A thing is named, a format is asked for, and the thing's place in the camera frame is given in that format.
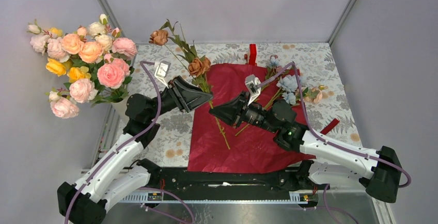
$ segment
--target orange rose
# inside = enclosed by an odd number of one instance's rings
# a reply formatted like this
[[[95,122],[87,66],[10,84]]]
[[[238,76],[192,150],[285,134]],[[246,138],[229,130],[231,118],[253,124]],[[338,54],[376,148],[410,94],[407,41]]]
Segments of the orange rose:
[[[163,46],[167,43],[167,35],[169,33],[166,30],[156,30],[151,34],[149,43]]]
[[[86,42],[79,51],[79,57],[86,63],[94,63],[102,55],[102,46],[98,42]]]
[[[189,73],[190,75],[196,75],[196,77],[198,77],[210,70],[210,66],[211,61],[207,57],[204,58],[204,61],[196,57],[192,63],[189,64]]]
[[[62,49],[67,53],[75,55],[81,51],[84,42],[81,41],[78,34],[67,34],[62,38]]]

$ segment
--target blue flower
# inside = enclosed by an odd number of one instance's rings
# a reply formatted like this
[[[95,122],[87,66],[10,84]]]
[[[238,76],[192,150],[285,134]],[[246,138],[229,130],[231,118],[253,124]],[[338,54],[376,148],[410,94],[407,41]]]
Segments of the blue flower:
[[[271,58],[268,61],[268,68],[277,68],[279,66],[280,66],[280,61],[275,56],[271,56]]]
[[[296,97],[293,92],[284,92],[281,96],[286,100],[286,103],[290,105],[296,104]]]
[[[284,78],[280,78],[277,86],[286,92],[293,92],[298,87],[298,84],[296,83],[295,76],[286,75]]]

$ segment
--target yellow rose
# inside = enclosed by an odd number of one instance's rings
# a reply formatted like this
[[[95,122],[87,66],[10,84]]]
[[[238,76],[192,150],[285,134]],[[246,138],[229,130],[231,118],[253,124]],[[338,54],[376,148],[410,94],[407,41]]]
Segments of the yellow rose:
[[[88,67],[71,68],[67,76],[70,83],[74,83],[81,78],[91,78],[91,74],[88,73]]]
[[[49,62],[47,62],[45,68],[50,72],[58,75],[58,77],[64,75],[67,72],[66,67],[61,62],[52,58],[47,58],[47,60]]]
[[[49,32],[59,37],[62,37],[62,29],[57,29],[56,27],[52,27],[49,29]]]

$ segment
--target flower bouquet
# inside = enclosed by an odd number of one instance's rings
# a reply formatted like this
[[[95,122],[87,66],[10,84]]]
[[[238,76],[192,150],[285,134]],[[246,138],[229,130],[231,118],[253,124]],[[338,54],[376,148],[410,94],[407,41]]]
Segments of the flower bouquet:
[[[181,25],[180,25],[180,29],[181,29],[182,37],[180,35],[175,34],[175,26],[177,23],[178,22],[172,25],[170,21],[167,20],[167,22],[164,23],[164,25],[161,26],[159,30],[154,31],[151,34],[149,43],[156,44],[159,46],[165,46],[189,72],[190,76],[193,78],[192,84],[195,86],[199,86],[203,92],[210,93],[211,85],[209,85],[207,82],[206,72],[210,70],[211,61],[205,55],[203,56],[198,55],[194,43],[193,45],[189,45],[186,42]],[[169,36],[169,32],[165,30],[166,28],[168,28],[171,32],[170,36]],[[169,47],[166,46],[166,43],[169,39],[181,49],[184,55],[179,55],[179,54],[176,55],[171,49],[169,49]],[[180,59],[186,61],[189,64],[189,66],[187,67]],[[209,104],[210,107],[213,108],[212,101],[209,101]],[[224,128],[219,123],[219,119],[218,118],[215,119],[217,126],[219,127],[219,132],[222,134],[225,143],[227,145],[227,148],[230,149],[230,146],[227,141],[227,137],[224,132]]]
[[[119,28],[111,28],[107,16],[88,28],[64,34],[61,29],[43,29],[29,23],[28,32],[34,34],[30,44],[43,56],[47,52],[45,68],[58,77],[66,75],[65,88],[47,92],[53,114],[60,118],[75,117],[77,103],[117,103],[128,95],[127,86],[134,68],[131,59],[137,54],[135,43],[120,37]]]

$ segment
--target table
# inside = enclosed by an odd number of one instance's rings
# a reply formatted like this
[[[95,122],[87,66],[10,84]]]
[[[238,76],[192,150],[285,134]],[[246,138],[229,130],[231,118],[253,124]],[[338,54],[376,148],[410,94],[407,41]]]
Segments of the table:
[[[175,54],[182,54],[176,45],[168,46]],[[198,54],[205,54],[212,64],[235,63],[245,64],[244,54],[248,52],[249,44],[198,44]],[[317,131],[322,130],[334,118],[340,123],[328,133],[330,137],[355,146],[362,146],[357,133],[356,124],[350,111],[344,86],[334,62],[328,43],[264,43],[257,44],[257,64],[265,67],[271,55],[277,55],[280,65],[284,66],[292,59],[300,68],[307,86],[326,85],[324,98],[318,104],[306,103],[307,114],[311,125]],[[135,58],[133,79],[128,86],[130,94],[141,93],[151,97],[156,96],[154,87],[147,74],[141,69],[139,62],[166,60],[171,62],[167,80],[181,75],[189,79],[189,74],[183,65],[176,60],[164,46],[140,45]],[[135,159],[147,158],[159,166],[186,167],[189,162],[191,130],[194,112],[181,113],[177,109],[160,116],[159,132],[151,144]],[[126,124],[120,121],[116,131],[118,137]]]

